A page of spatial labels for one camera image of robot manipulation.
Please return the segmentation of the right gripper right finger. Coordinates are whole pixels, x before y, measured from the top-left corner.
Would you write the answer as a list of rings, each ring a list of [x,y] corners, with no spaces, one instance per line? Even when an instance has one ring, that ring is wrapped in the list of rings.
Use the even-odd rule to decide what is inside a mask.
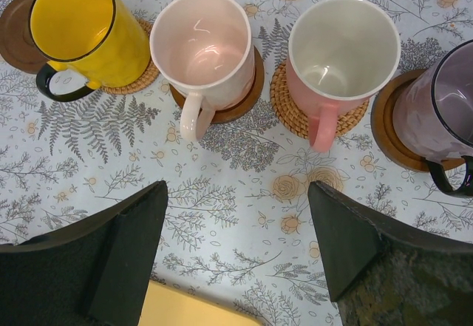
[[[422,231],[322,181],[308,188],[343,325],[471,325],[472,244]]]

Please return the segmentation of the brown wooden coaster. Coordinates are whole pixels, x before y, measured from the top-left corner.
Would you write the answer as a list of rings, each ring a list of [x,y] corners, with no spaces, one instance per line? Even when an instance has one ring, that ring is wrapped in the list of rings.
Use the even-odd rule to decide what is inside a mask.
[[[30,35],[30,8],[34,0],[12,0],[1,15],[1,56],[11,66],[37,74],[47,59]]]
[[[218,81],[187,85],[172,81],[173,98],[182,109],[185,137],[200,139],[213,123],[233,121],[251,110],[261,94],[264,68],[255,46],[248,45],[237,65]]]
[[[401,142],[395,132],[392,115],[399,97],[425,71],[411,70],[392,79],[374,100],[370,117],[373,137],[385,156],[404,169],[415,172],[429,172],[426,160]]]

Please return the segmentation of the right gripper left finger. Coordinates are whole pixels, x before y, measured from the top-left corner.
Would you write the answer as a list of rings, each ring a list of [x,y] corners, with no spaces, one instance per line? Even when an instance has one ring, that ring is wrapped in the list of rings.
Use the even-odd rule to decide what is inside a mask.
[[[19,245],[1,245],[2,325],[137,325],[168,204],[161,180]]]

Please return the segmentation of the yellow glass mug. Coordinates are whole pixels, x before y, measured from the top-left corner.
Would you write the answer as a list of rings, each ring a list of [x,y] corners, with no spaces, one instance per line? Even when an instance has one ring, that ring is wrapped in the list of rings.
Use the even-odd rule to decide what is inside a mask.
[[[54,101],[76,101],[102,86],[130,85],[151,58],[148,35],[121,0],[34,0],[29,31],[47,58],[36,86]],[[67,69],[84,76],[86,84],[70,93],[52,93],[52,77]]]

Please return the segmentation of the pink mug cream inside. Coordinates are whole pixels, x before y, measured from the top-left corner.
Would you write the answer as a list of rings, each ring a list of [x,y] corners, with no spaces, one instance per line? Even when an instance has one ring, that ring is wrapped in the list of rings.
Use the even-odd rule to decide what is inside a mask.
[[[302,13],[290,32],[286,76],[314,151],[330,150],[338,117],[378,93],[400,57],[393,20],[370,1],[323,0]]]

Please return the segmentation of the purple mug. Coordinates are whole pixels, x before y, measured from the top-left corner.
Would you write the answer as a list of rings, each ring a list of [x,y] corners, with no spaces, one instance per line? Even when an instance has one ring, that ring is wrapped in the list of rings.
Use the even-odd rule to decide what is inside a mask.
[[[472,196],[472,41],[450,50],[416,79],[395,102],[395,133],[422,157],[440,191]],[[461,158],[465,177],[458,188],[447,179],[442,162]]]

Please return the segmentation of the pink mug front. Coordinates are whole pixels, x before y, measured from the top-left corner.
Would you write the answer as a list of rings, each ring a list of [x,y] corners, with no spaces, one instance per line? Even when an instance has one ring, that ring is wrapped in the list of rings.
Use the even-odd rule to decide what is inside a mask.
[[[185,98],[180,134],[203,138],[215,113],[241,102],[255,77],[251,26],[234,0],[174,0],[154,21],[152,60]]]

